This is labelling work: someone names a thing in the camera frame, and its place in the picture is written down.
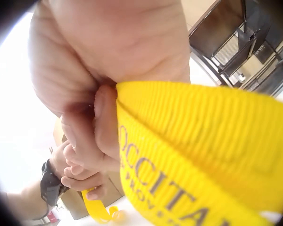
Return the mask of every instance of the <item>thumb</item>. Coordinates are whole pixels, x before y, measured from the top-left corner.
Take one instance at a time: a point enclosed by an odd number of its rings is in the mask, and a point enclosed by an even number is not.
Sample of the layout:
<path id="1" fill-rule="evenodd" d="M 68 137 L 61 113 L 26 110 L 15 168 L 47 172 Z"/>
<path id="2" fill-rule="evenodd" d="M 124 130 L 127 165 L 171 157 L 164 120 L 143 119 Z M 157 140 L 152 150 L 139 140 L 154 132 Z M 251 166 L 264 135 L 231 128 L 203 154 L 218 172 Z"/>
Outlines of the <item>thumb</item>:
<path id="1" fill-rule="evenodd" d="M 119 162 L 103 153 L 96 145 L 93 115 L 91 108 L 83 112 L 65 112 L 62 115 L 62 128 L 71 143 L 64 149 L 64 156 L 85 169 L 119 170 Z"/>
<path id="2" fill-rule="evenodd" d="M 104 85 L 95 94 L 94 136 L 99 149 L 108 156 L 119 160 L 117 131 L 117 91 Z"/>

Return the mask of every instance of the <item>hand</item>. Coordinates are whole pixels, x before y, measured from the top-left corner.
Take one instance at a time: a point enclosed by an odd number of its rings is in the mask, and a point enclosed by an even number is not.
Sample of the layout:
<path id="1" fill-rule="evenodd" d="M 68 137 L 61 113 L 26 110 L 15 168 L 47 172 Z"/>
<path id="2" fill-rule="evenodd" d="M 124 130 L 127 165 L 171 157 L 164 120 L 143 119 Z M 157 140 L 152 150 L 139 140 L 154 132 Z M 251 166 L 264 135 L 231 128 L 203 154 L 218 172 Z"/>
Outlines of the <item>hand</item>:
<path id="1" fill-rule="evenodd" d="M 104 175 L 97 170 L 87 170 L 80 165 L 66 160 L 63 152 L 67 146 L 71 145 L 68 141 L 65 141 L 52 152 L 50 165 L 54 174 L 61 179 L 64 186 L 70 187 L 76 191 L 83 191 L 96 187 L 95 190 L 87 193 L 87 198 L 90 200 L 99 199 L 104 196 L 106 193 Z"/>
<path id="2" fill-rule="evenodd" d="M 99 88 L 93 122 L 88 111 L 62 115 L 64 133 L 72 144 L 64 149 L 67 161 L 86 169 L 120 169 L 116 98 L 115 88 L 107 85 Z"/>
<path id="3" fill-rule="evenodd" d="M 189 82 L 180 0 L 43 0 L 28 47 L 36 94 L 59 117 L 93 105 L 101 84 Z"/>

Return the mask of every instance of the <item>forearm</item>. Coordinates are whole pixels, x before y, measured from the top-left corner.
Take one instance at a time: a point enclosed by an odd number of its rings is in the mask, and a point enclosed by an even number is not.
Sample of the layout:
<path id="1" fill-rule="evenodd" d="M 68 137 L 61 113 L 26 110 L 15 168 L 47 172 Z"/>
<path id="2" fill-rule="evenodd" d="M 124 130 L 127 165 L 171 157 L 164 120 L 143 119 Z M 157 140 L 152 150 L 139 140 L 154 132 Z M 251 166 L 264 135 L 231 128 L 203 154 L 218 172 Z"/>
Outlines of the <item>forearm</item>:
<path id="1" fill-rule="evenodd" d="M 12 213 L 19 220 L 39 219 L 47 212 L 47 204 L 41 198 L 40 180 L 27 186 L 18 194 L 6 193 L 5 199 Z"/>

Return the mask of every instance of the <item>red object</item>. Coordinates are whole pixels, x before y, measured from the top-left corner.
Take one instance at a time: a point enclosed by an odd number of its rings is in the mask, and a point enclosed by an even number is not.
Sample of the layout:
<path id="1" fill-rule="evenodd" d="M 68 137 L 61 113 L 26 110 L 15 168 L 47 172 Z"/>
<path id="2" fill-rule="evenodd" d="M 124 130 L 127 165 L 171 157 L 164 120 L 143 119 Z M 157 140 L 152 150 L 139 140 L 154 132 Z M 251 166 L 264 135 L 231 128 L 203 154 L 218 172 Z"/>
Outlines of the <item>red object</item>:
<path id="1" fill-rule="evenodd" d="M 50 223 L 55 223 L 58 220 L 55 218 L 54 214 L 50 211 L 47 215 L 48 219 L 50 220 Z"/>

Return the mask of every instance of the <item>palm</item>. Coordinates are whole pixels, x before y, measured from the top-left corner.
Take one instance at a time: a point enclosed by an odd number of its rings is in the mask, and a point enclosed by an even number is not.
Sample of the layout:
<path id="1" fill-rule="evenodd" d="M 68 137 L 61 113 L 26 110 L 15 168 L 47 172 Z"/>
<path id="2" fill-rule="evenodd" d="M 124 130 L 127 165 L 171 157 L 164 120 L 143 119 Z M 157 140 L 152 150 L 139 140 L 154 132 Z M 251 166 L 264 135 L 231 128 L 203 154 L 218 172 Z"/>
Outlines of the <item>palm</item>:
<path id="1" fill-rule="evenodd" d="M 189 81 L 179 0 L 43 1 L 29 51 L 36 93 L 57 115 L 92 105 L 99 84 Z"/>

